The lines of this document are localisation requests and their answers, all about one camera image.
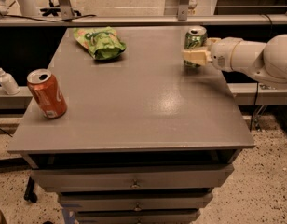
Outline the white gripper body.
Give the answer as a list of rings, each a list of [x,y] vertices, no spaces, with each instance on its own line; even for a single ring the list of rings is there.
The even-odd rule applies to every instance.
[[[218,70],[234,72],[239,65],[236,60],[236,48],[242,38],[227,37],[215,42],[211,48],[212,65]]]

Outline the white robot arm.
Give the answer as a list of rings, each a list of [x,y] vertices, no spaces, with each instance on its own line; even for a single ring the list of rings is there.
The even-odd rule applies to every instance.
[[[211,64],[225,72],[239,72],[276,89],[287,89],[287,34],[268,42],[242,38],[208,38],[203,47],[184,49],[185,61]]]

